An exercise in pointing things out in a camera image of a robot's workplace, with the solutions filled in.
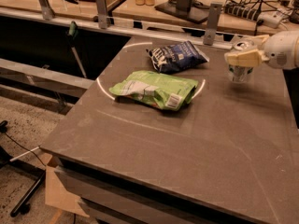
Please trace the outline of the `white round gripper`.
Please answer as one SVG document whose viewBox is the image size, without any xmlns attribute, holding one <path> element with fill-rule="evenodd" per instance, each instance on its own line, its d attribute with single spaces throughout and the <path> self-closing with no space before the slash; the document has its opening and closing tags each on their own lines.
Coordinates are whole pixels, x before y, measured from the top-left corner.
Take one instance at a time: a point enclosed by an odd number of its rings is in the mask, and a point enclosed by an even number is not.
<svg viewBox="0 0 299 224">
<path fill-rule="evenodd" d="M 256 35 L 249 38 L 255 45 L 263 45 L 263 51 L 251 49 L 227 52 L 225 61 L 232 66 L 256 67 L 266 62 L 276 69 L 299 68 L 299 32 L 283 31 L 275 35 Z"/>
</svg>

